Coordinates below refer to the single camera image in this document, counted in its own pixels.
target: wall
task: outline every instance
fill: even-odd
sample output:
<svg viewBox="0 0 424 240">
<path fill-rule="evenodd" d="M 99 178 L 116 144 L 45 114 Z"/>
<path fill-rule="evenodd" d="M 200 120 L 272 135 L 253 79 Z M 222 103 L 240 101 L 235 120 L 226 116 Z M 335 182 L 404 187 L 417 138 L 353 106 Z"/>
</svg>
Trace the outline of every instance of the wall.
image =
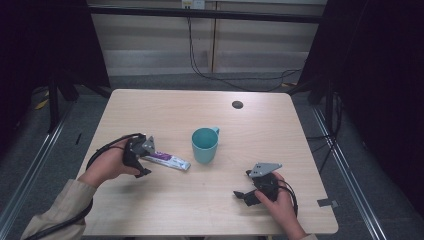
<svg viewBox="0 0 424 240">
<path fill-rule="evenodd" d="M 206 9 L 317 15 L 322 0 L 207 1 Z M 89 4 L 181 8 L 181 1 L 89 0 Z M 191 73 L 187 19 L 92 15 L 109 75 Z M 202 72 L 279 72 L 298 68 L 316 24 L 191 19 L 196 64 Z"/>
</svg>

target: black curtain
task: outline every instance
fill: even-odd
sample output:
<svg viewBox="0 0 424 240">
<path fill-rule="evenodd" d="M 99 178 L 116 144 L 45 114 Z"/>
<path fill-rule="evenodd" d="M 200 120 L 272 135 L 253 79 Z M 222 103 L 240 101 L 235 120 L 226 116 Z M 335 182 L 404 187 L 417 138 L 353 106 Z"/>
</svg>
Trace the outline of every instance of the black curtain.
<svg viewBox="0 0 424 240">
<path fill-rule="evenodd" d="M 424 2 L 328 0 L 299 84 L 338 91 L 368 149 L 424 216 Z"/>
<path fill-rule="evenodd" d="M 55 5 L 72 5 L 59 11 Z M 84 0 L 0 3 L 1 153 L 30 103 L 32 91 L 55 71 L 67 81 L 109 87 L 103 54 Z"/>
</svg>

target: person's right hand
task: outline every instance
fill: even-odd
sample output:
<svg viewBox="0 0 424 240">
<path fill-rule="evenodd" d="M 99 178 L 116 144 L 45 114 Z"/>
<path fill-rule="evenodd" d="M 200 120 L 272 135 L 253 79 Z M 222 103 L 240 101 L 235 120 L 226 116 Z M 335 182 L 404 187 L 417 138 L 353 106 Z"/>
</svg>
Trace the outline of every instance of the person's right hand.
<svg viewBox="0 0 424 240">
<path fill-rule="evenodd" d="M 284 181 L 284 178 L 279 173 L 273 172 L 273 174 L 278 180 Z M 286 187 L 284 182 L 278 181 L 278 184 Z M 297 220 L 291 196 L 287 191 L 279 189 L 278 198 L 275 202 L 269 200 L 268 197 L 259 190 L 255 191 L 255 195 L 259 201 L 268 208 L 271 216 L 284 229 L 289 239 L 302 239 L 307 236 Z"/>
</svg>

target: black circular hole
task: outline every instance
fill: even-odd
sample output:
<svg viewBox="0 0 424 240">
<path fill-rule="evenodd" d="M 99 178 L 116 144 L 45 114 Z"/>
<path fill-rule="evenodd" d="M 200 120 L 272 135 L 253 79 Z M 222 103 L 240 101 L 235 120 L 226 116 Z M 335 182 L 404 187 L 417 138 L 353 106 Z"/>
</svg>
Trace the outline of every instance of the black circular hole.
<svg viewBox="0 0 424 240">
<path fill-rule="evenodd" d="M 233 102 L 233 108 L 236 108 L 236 109 L 243 108 L 243 103 L 240 102 L 240 101 L 234 101 Z"/>
</svg>

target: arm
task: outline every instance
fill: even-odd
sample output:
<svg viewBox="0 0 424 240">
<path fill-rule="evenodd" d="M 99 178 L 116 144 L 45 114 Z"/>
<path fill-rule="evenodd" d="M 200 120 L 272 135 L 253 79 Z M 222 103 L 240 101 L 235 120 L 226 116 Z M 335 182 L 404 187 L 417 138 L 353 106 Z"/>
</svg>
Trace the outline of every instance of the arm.
<svg viewBox="0 0 424 240">
<path fill-rule="evenodd" d="M 43 229 L 62 223 L 84 210 L 90 203 L 97 188 L 105 181 L 120 174 L 140 174 L 139 170 L 124 166 L 123 150 L 127 140 L 120 141 L 100 155 L 78 180 L 69 180 L 57 196 L 51 208 L 34 216 L 26 227 L 21 239 L 25 239 Z M 78 239 L 84 232 L 85 222 L 81 220 L 43 239 Z"/>
<path fill-rule="evenodd" d="M 277 172 L 274 172 L 274 175 L 277 177 L 277 179 L 284 181 L 284 178 Z M 283 182 L 279 182 L 279 184 L 280 186 L 285 187 Z M 278 191 L 278 199 L 275 202 L 269 200 L 260 191 L 255 191 L 255 195 L 259 201 L 261 201 L 265 207 L 268 208 L 271 216 L 284 229 L 287 237 L 290 240 L 316 239 L 314 235 L 308 236 L 297 220 L 290 194 L 283 189 L 279 189 Z"/>
</svg>

